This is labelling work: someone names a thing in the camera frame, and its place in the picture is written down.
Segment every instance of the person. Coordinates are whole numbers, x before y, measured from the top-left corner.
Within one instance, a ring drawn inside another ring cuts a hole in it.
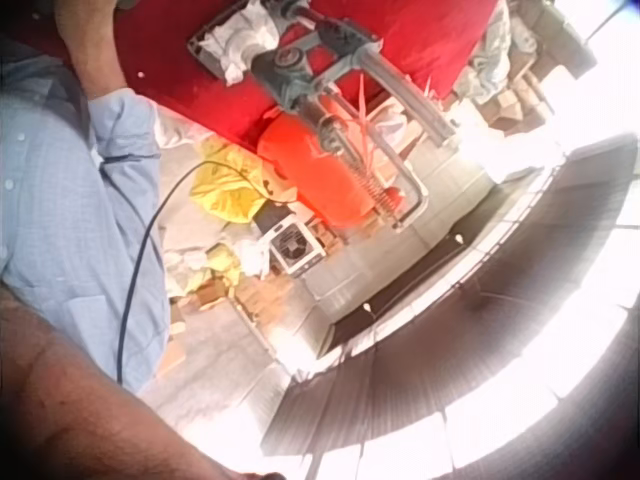
[[[115,6],[56,0],[77,78],[0,37],[2,478],[263,478],[206,457],[113,381],[159,162],[154,107],[127,88],[118,61]],[[152,377],[169,327],[152,247],[127,336],[132,392]]]
[[[232,472],[200,453],[4,287],[0,472],[6,479],[284,480]]]
[[[55,1],[75,75],[24,45],[0,45],[0,279],[112,378],[133,265],[159,203],[160,158],[154,105],[127,88],[118,60],[115,6]],[[153,377],[169,323],[154,234],[129,315],[125,388]]]

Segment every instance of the shirt sleeve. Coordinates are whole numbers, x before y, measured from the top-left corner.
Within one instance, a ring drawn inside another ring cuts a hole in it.
[[[144,228],[158,205],[160,150],[153,104],[124,88],[89,102],[89,114],[116,219]]]

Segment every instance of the small fan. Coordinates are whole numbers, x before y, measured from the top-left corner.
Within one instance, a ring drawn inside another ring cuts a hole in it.
[[[271,253],[285,272],[297,277],[322,260],[326,253],[307,226],[291,214],[266,234]]]

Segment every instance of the wrist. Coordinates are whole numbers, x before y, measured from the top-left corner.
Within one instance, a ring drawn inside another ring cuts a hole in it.
[[[68,48],[73,67],[90,100],[127,86],[113,35],[97,35]]]

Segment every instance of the orange gas cylinder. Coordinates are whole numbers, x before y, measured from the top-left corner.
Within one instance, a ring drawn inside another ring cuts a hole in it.
[[[331,113],[350,120],[348,136],[359,146],[362,137],[351,117],[327,98],[322,103]],[[315,133],[293,115],[282,113],[269,125],[258,142],[258,155],[274,163],[298,188],[299,199],[329,225],[356,226],[374,207],[345,163],[322,150]]]

